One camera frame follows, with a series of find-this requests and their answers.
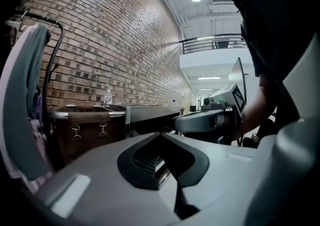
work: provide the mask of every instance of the brick wall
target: brick wall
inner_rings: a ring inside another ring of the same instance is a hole
[[[19,9],[59,20],[65,29],[49,106],[100,104],[106,89],[115,102],[171,104],[177,99],[186,108],[192,102],[180,71],[179,29],[163,0],[21,0]],[[51,33],[43,70],[60,30]]]

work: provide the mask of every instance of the metal railing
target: metal railing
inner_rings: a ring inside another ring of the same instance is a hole
[[[183,54],[216,49],[247,48],[241,34],[221,34],[180,41]]]

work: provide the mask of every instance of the brown bin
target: brown bin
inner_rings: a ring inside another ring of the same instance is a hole
[[[98,106],[54,108],[51,116],[65,164],[93,148],[123,140],[123,114]]]

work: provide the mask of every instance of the plastic bottle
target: plastic bottle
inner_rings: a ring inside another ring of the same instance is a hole
[[[104,97],[104,103],[105,104],[112,104],[112,94],[111,94],[111,90],[107,90],[106,91],[106,95]]]

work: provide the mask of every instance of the white ceiling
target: white ceiling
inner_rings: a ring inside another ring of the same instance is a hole
[[[164,0],[177,21],[182,39],[240,33],[240,13],[231,0]]]
[[[229,74],[233,69],[234,64],[218,64],[198,66],[191,68],[182,68],[184,76],[188,79],[194,91],[198,94],[213,94],[219,89],[230,84]],[[252,64],[242,64],[243,72],[248,74],[246,77],[254,77],[254,68]],[[200,77],[221,76],[221,79],[199,80]]]

